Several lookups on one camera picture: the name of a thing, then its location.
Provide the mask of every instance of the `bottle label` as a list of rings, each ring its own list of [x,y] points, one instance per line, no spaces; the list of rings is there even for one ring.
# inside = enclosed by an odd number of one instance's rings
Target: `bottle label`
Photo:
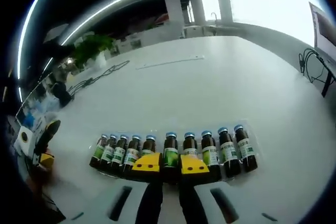
[[[163,154],[163,162],[164,167],[177,167],[177,163],[179,161],[179,155],[178,151],[175,148],[166,148],[164,149]]]
[[[101,146],[101,145],[97,145],[96,150],[95,150],[94,152],[95,152],[95,153],[93,154],[93,156],[94,156],[96,159],[100,159],[101,156],[103,155],[104,147]]]
[[[107,161],[108,163],[111,162],[111,160],[113,158],[113,152],[114,152],[114,148],[107,145],[104,149],[104,152],[103,152],[103,155],[101,156],[101,159]]]
[[[154,154],[155,152],[151,151],[151,150],[142,150],[142,156],[144,155],[148,155],[148,154]]]
[[[189,155],[189,156],[192,156],[192,157],[197,157],[197,149],[195,148],[187,148],[184,150],[184,155]]]
[[[116,149],[114,150],[112,162],[122,164],[124,154],[125,154],[125,150],[123,148],[116,147]]]
[[[202,150],[203,162],[207,166],[218,165],[217,148],[215,146],[208,146]]]
[[[254,151],[248,138],[239,141],[238,146],[243,159],[245,157],[254,156]]]
[[[238,159],[233,142],[227,142],[221,145],[222,157],[224,163]]]
[[[139,159],[139,151],[133,148],[128,148],[126,157],[125,157],[125,165],[134,165],[135,161]]]

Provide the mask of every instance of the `green plant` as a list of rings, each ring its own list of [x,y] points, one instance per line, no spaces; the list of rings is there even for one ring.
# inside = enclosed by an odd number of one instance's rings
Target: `green plant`
[[[71,56],[75,59],[76,66],[82,68],[88,59],[95,59],[100,52],[111,50],[114,47],[113,42],[114,39],[107,35],[88,35]]]

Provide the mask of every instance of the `white table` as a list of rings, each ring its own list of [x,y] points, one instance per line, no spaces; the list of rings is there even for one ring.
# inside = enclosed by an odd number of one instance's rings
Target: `white table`
[[[62,124],[49,144],[56,156],[49,192],[67,217],[113,183],[88,165],[90,146],[102,132],[188,129],[239,119],[254,129],[264,164],[236,186],[284,223],[298,222],[310,210],[334,169],[336,133],[323,97],[294,67],[238,37],[164,42],[108,64],[125,60],[127,66],[78,92],[59,113]],[[186,61],[161,65],[179,60]],[[165,199],[178,201],[169,194]],[[170,210],[164,205],[161,223],[182,218]]]

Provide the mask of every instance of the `blue bottle cap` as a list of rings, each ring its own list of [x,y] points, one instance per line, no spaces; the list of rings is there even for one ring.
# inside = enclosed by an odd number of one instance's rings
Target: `blue bottle cap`
[[[153,136],[153,135],[147,135],[146,136],[146,139],[151,139],[151,140],[156,140],[156,137],[155,136]]]
[[[169,136],[177,137],[177,134],[175,132],[167,132],[166,137],[169,137]]]
[[[212,136],[212,132],[211,132],[211,131],[203,131],[203,132],[202,132],[202,137],[205,136],[205,135],[210,135],[210,136]]]
[[[222,132],[229,132],[229,130],[227,129],[227,127],[221,127],[219,130],[218,130],[218,133],[221,134]]]
[[[193,133],[193,132],[187,132],[187,133],[184,134],[184,138],[186,138],[188,136],[195,137],[195,133]]]
[[[127,141],[128,141],[128,136],[126,136],[126,135],[120,135],[120,138],[123,138],[123,139],[126,139]]]
[[[132,139],[134,139],[134,138],[137,139],[137,140],[141,140],[141,136],[139,136],[139,135],[133,135]]]
[[[234,127],[234,131],[236,132],[236,131],[238,131],[239,129],[243,129],[244,127],[241,125],[241,124],[239,124],[239,125],[236,125],[235,127]]]

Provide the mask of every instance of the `potted plant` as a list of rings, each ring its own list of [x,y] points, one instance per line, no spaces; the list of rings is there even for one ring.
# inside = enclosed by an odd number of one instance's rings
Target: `potted plant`
[[[104,52],[114,48],[114,39],[107,35],[88,35],[72,53],[71,57],[75,59],[75,64],[79,69],[89,59],[96,61],[97,67],[101,68],[106,64]]]

